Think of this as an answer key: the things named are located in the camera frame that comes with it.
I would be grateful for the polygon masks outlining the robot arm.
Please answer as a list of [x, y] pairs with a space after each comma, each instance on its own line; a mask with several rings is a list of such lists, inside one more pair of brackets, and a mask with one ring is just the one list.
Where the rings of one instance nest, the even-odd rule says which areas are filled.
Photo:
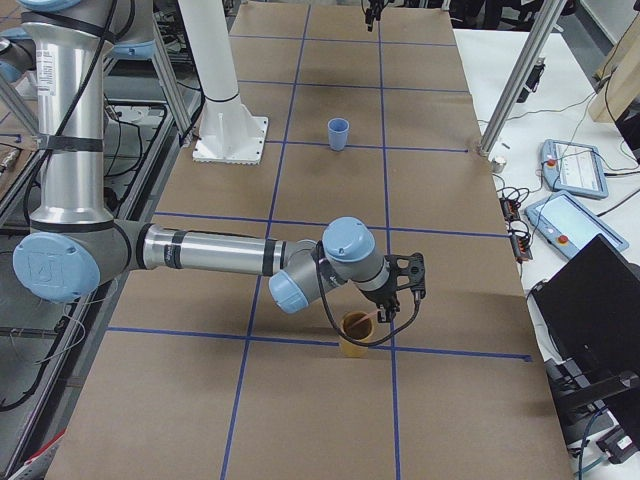
[[138, 217], [105, 201], [104, 73], [107, 55], [151, 57], [156, 25], [149, 1], [26, 1], [22, 24], [35, 44], [38, 144], [34, 177], [39, 206], [15, 247], [20, 283], [55, 303], [85, 296], [134, 270], [166, 267], [262, 276], [276, 304], [300, 311], [332, 289], [353, 283], [382, 322], [398, 312], [400, 274], [371, 231], [354, 217], [332, 221], [319, 241], [286, 242], [244, 235], [167, 228], [151, 221], [171, 163], [149, 173], [125, 170], [142, 189]]

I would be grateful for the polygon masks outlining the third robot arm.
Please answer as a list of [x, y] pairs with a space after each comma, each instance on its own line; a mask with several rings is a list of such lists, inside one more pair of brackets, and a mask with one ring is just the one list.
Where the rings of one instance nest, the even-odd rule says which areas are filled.
[[36, 46], [22, 28], [14, 27], [1, 32], [1, 76], [9, 83], [36, 69]]

